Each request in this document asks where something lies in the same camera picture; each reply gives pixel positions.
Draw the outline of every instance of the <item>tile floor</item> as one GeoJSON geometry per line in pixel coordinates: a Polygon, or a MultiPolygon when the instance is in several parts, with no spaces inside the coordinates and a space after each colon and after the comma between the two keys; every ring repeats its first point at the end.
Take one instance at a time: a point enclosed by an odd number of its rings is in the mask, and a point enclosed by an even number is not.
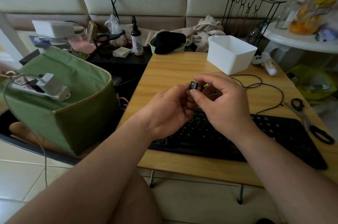
{"type": "MultiPolygon", "coordinates": [[[[47,165],[48,184],[71,168],[52,159],[47,165]]],[[[0,224],[45,188],[44,168],[42,156],[0,141],[0,224]]],[[[137,171],[149,182],[150,170],[137,171]]],[[[164,223],[254,224],[263,217],[285,223],[264,189],[245,187],[238,205],[236,184],[160,171],[155,176],[152,192],[164,223]]]]}

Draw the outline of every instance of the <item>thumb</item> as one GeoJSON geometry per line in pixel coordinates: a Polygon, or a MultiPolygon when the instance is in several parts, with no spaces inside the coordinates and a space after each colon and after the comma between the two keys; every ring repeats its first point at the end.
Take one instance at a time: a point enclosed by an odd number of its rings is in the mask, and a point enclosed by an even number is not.
{"type": "Polygon", "coordinates": [[[206,97],[203,93],[198,90],[192,89],[189,90],[190,95],[197,103],[197,105],[206,113],[210,107],[214,104],[208,97],[206,97]]]}

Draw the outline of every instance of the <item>hand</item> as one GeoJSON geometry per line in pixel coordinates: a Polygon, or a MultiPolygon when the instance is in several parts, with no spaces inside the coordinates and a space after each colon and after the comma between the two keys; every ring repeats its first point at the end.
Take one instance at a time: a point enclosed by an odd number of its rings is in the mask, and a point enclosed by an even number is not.
{"type": "Polygon", "coordinates": [[[174,134],[194,115],[195,102],[188,102],[189,84],[175,85],[160,92],[137,112],[151,140],[158,140],[174,134]]]}
{"type": "Polygon", "coordinates": [[[233,140],[241,132],[256,128],[250,116],[246,92],[230,76],[217,72],[198,75],[194,79],[201,86],[209,84],[203,93],[198,90],[188,93],[217,131],[233,140]],[[215,99],[214,94],[210,95],[212,92],[218,92],[219,97],[215,99]]]}

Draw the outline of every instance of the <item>green fabric box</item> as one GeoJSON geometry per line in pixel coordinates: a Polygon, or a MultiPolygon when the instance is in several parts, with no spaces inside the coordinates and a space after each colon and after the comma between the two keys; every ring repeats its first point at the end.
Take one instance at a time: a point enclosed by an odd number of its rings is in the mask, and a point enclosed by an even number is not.
{"type": "Polygon", "coordinates": [[[52,73],[71,90],[70,98],[60,102],[6,89],[11,109],[33,132],[75,155],[105,139],[118,109],[109,72],[51,46],[18,73],[52,73]]]}

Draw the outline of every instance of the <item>crumpled towel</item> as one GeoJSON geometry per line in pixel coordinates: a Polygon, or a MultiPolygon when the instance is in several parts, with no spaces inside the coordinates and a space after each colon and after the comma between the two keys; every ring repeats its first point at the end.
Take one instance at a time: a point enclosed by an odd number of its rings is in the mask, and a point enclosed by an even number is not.
{"type": "MultiPolygon", "coordinates": [[[[126,31],[126,38],[131,40],[131,31],[133,30],[133,25],[121,25],[121,28],[126,31]]],[[[149,42],[156,37],[157,33],[167,30],[148,30],[146,28],[140,28],[139,30],[142,33],[142,42],[143,46],[148,46],[149,42]]],[[[198,24],[194,27],[180,28],[177,30],[172,30],[171,32],[177,32],[185,34],[187,37],[187,46],[194,43],[197,46],[196,52],[206,52],[209,49],[208,38],[211,35],[216,36],[225,36],[223,32],[223,27],[220,21],[215,21],[211,16],[205,17],[205,19],[200,19],[198,24]]]]}

